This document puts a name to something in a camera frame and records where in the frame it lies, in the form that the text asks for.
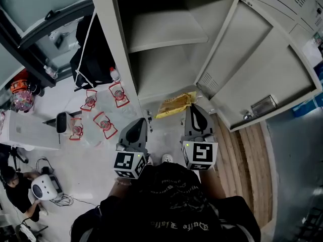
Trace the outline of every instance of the wooden floor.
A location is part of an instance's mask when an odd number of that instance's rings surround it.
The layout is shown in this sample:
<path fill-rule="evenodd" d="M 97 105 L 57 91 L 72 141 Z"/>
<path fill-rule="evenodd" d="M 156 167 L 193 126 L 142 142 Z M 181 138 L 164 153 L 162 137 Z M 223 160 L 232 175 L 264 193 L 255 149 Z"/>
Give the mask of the wooden floor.
<path fill-rule="evenodd" d="M 267 149 L 260 124 L 230 133 L 217 114 L 211 115 L 219 143 L 214 167 L 227 196 L 242 196 L 258 225 L 272 219 L 273 190 Z"/>

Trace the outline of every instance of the white bottle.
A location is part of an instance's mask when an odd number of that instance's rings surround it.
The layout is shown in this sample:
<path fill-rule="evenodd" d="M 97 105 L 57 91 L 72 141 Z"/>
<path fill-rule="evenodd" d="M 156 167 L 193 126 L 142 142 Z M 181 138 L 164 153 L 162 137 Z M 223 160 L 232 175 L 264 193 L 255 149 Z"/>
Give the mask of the white bottle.
<path fill-rule="evenodd" d="M 117 83 L 120 81 L 120 76 L 119 73 L 116 69 L 114 69 L 113 67 L 110 67 L 110 75 L 111 78 Z"/>
<path fill-rule="evenodd" d="M 50 77 L 52 77 L 54 80 L 57 79 L 58 73 L 55 70 L 53 70 L 53 68 L 44 65 L 44 69 Z"/>

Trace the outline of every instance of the black shirt person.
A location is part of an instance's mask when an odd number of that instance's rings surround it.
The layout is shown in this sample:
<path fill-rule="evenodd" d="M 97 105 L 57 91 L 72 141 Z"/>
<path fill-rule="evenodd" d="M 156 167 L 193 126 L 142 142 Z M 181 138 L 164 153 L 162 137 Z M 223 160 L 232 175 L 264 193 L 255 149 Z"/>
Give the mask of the black shirt person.
<path fill-rule="evenodd" d="M 22 213 L 33 221 L 39 220 L 40 200 L 35 200 L 31 204 L 28 198 L 28 192 L 31 188 L 31 182 L 39 176 L 37 173 L 19 173 L 10 166 L 1 168 L 1 176 L 5 181 L 5 189 L 10 202 L 16 206 Z"/>
<path fill-rule="evenodd" d="M 226 198 L 213 168 L 197 175 L 172 163 L 171 155 L 153 166 L 149 159 L 140 178 L 117 178 L 99 208 L 79 216 L 71 242 L 106 241 L 107 234 L 127 241 L 208 239 L 260 242 L 260 229 L 242 197 Z"/>

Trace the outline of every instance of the open locker door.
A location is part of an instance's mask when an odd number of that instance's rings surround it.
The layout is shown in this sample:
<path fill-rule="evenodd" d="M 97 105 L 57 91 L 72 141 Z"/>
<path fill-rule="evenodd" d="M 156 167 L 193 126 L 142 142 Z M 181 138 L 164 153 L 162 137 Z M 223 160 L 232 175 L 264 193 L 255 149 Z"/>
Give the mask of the open locker door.
<path fill-rule="evenodd" d="M 322 91 L 289 34 L 252 0 L 234 0 L 195 83 L 231 132 Z"/>

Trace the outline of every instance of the white sneaker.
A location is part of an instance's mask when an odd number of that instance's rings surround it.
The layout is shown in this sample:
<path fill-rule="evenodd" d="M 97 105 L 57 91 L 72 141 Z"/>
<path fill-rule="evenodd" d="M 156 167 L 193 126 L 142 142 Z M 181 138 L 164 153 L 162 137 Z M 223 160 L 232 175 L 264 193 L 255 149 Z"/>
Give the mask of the white sneaker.
<path fill-rule="evenodd" d="M 40 208 L 40 213 L 42 214 L 42 215 L 44 215 L 44 216 L 48 216 L 48 212 L 47 212 L 47 210 L 43 207 L 43 206 L 41 206 L 41 205 L 38 205 L 39 206 L 39 208 Z"/>
<path fill-rule="evenodd" d="M 148 161 L 147 161 L 146 165 L 153 166 L 152 158 L 150 156 L 148 157 Z"/>
<path fill-rule="evenodd" d="M 173 163 L 174 160 L 173 160 L 173 157 L 171 156 L 171 154 L 164 154 L 162 159 L 161 159 L 161 162 L 164 163 L 164 162 L 170 162 L 170 163 Z"/>

